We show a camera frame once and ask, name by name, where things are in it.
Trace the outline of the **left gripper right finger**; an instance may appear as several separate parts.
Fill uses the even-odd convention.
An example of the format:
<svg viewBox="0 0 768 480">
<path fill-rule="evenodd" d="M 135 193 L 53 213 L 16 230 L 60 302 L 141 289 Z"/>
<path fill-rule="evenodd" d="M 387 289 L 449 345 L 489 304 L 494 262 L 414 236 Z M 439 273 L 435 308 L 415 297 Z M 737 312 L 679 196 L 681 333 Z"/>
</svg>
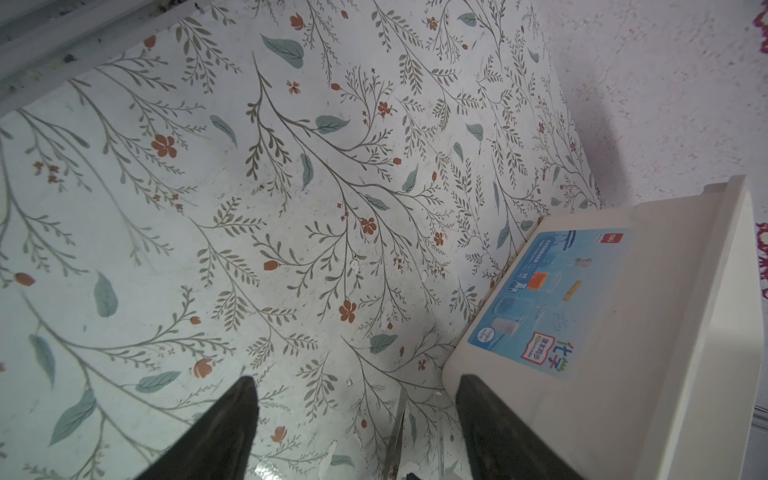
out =
<svg viewBox="0 0 768 480">
<path fill-rule="evenodd" d="M 455 404 L 474 479 L 579 479 L 476 375 L 461 377 Z"/>
</svg>

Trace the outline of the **white plastic storage bin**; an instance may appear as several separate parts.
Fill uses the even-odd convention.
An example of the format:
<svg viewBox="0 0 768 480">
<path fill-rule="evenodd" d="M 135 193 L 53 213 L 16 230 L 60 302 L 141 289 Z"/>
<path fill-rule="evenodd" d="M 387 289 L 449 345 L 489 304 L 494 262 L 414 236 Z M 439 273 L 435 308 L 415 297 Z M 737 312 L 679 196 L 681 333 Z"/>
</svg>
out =
<svg viewBox="0 0 768 480">
<path fill-rule="evenodd" d="M 737 479 L 763 363 L 745 177 L 548 217 L 443 369 L 476 375 L 579 479 Z"/>
</svg>

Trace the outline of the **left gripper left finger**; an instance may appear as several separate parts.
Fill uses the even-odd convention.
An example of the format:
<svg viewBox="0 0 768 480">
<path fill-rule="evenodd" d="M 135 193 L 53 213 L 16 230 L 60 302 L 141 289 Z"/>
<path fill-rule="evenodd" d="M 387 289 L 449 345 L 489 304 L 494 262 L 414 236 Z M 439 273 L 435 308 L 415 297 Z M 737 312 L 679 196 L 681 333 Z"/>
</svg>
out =
<svg viewBox="0 0 768 480">
<path fill-rule="evenodd" d="M 258 417 L 255 381 L 243 376 L 139 477 L 144 480 L 244 478 Z"/>
</svg>

